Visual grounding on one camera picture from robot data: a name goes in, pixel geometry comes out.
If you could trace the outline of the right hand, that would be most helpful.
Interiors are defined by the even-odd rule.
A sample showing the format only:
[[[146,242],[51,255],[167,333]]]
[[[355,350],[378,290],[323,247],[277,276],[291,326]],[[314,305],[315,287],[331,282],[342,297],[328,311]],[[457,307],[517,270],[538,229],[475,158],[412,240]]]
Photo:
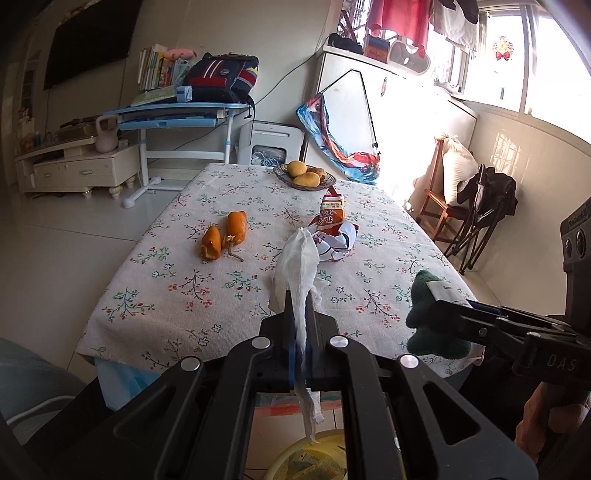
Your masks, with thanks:
[[[573,434],[588,412],[587,401],[552,407],[546,384],[540,383],[524,406],[523,419],[516,429],[515,444],[537,463],[546,443],[547,430],[557,434]]]

